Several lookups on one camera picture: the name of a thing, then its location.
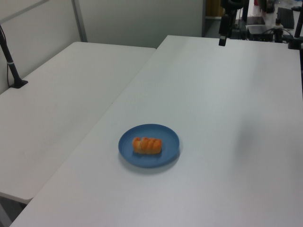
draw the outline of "cable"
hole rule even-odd
[[[261,35],[263,35],[263,34],[265,34],[266,32],[272,32],[273,30],[275,30],[274,28],[271,28],[271,29],[269,29],[269,30],[266,30],[265,32],[263,32]]]
[[[290,34],[290,36],[291,36],[292,38],[294,37],[289,31],[287,31],[287,30],[285,30],[285,29],[282,29],[282,31],[286,31],[288,34]]]

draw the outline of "pastry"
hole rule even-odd
[[[135,153],[155,155],[161,152],[162,141],[155,138],[139,137],[133,139],[133,148]]]

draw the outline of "white table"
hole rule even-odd
[[[0,96],[0,196],[28,203],[155,50],[73,43]]]
[[[178,160],[143,169],[119,155],[144,123],[178,134]],[[297,227],[302,163],[297,51],[168,36],[11,227]]]

